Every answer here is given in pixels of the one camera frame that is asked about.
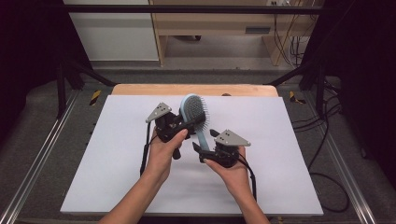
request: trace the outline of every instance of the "white tabletop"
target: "white tabletop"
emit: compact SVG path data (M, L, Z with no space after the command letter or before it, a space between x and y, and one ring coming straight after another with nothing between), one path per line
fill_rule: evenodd
M160 102L178 114L183 96L110 95L61 212L74 215L110 211L139 178L146 118ZM257 179L259 206L267 216L323 215L280 97L205 96L208 128L230 129L246 138L247 161ZM209 130L207 142L215 146ZM191 141L147 210L151 216L240 215L220 177L199 162Z

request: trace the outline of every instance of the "human arm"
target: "human arm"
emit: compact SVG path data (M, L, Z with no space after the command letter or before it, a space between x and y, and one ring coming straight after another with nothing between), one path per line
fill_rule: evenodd
M154 137L148 154L148 165L139 180L122 200L99 223L137 223L170 174L172 154L186 138L182 130L169 142L163 143Z
M246 157L244 147L239 148L239 153ZM241 209L247 224L270 223L250 191L248 170L244 164L239 161L231 168L224 168L215 161L205 160L205 163L222 178L227 190L233 195Z

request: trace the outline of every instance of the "horizontal black bar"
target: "horizontal black bar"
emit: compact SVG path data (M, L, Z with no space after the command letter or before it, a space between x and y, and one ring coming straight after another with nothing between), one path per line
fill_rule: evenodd
M217 13L322 15L338 11L326 7L163 6L163 5L44 5L45 8L85 13Z

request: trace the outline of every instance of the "table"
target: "table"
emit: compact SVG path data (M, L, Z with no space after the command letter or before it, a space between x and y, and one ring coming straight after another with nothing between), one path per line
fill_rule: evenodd
M160 100L177 111L177 104L187 92L205 95L210 128L221 132L221 128L230 128L252 142L252 147L247 148L247 160L256 175L258 203L264 213L323 215L283 99L277 97L274 87L253 85L116 86L106 100L61 212L73 215L108 212L139 177L145 118ZM223 93L232 97L220 96ZM245 110L223 113L222 109L233 105ZM191 146L191 141L197 142L195 138L183 143L182 158L172 163L172 172L146 215L241 216L221 179L199 162ZM140 142L141 147L130 147Z

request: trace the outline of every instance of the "black metal frame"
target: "black metal frame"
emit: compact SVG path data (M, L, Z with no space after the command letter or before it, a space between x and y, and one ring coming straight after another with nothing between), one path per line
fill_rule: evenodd
M354 1L350 4L349 8L343 12L344 16L341 17L339 21L337 21L334 27L330 30L326 38L324 38L319 45L318 50L315 52L315 56L313 59L303 63L300 67L288 72L283 77L280 77L267 85L277 86L283 83L284 81L295 77L296 75L309 75L304 76L303 80L300 83L300 87L303 90L310 89L318 77L321 77L318 80L318 89L317 96L320 97L323 95L323 85L324 85L324 77L322 77L322 67L321 64L323 62L323 56L326 50L329 47L329 40L331 39L334 31L336 30L337 25L341 22L341 20L345 17L350 7L353 5ZM298 14L298 15L332 15L334 13L341 12L340 8L336 7L246 7L246 6L181 6L181 5L172 5L172 6L142 6L142 5L42 5L41 6L45 10L61 10L64 12L73 12L73 13L216 13L216 14ZM75 61L65 61L72 68L77 69L87 75L99 80L100 82L106 84L107 86L114 86L117 83L111 82L104 77L93 72L91 69L88 69L82 65L79 65ZM64 78L62 68L58 71L58 87L61 89L59 91L59 115L60 117L64 112L64 81L61 79ZM77 84L78 89L82 88L80 84ZM322 101L323 99L317 99L317 111L320 115L322 115Z

